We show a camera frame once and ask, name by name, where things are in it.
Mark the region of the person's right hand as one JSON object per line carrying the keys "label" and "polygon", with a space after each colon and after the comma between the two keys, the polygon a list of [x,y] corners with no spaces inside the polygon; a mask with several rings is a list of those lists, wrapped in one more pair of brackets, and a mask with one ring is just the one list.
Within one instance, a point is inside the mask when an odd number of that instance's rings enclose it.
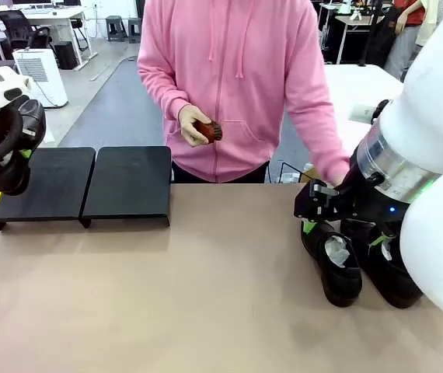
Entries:
{"label": "person's right hand", "polygon": [[211,119],[202,113],[197,106],[190,104],[183,106],[179,111],[178,121],[180,123],[181,135],[191,147],[208,144],[208,139],[195,129],[194,124],[197,121],[203,124],[210,124]]}

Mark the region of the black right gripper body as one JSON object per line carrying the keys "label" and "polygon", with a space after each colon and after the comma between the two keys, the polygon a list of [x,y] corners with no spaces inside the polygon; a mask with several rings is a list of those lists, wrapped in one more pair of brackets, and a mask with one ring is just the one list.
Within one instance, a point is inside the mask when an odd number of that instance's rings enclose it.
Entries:
{"label": "black right gripper body", "polygon": [[294,216],[318,222],[349,218],[373,223],[384,233],[399,233],[405,204],[386,196],[378,187],[404,165],[403,160],[396,160],[388,169],[375,170],[365,177],[353,155],[350,170],[339,186],[330,188],[313,179],[303,187],[295,198]]}

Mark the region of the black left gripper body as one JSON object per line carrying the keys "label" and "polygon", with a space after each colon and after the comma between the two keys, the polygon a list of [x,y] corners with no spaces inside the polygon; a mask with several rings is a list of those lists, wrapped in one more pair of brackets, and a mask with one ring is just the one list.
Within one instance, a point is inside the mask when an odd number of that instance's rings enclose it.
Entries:
{"label": "black left gripper body", "polygon": [[46,116],[42,104],[36,99],[20,96],[11,103],[13,152],[20,149],[35,151],[46,134]]}

